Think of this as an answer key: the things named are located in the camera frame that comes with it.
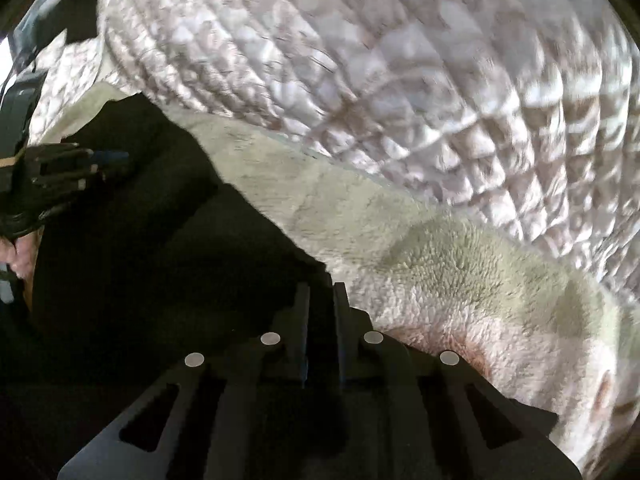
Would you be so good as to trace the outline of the person's left hand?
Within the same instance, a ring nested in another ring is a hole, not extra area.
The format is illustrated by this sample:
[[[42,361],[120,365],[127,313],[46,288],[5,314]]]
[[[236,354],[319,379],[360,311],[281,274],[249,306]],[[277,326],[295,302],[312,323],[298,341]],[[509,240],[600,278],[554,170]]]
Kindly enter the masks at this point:
[[[40,236],[31,232],[11,242],[5,237],[0,240],[0,260],[23,281],[34,276]]]

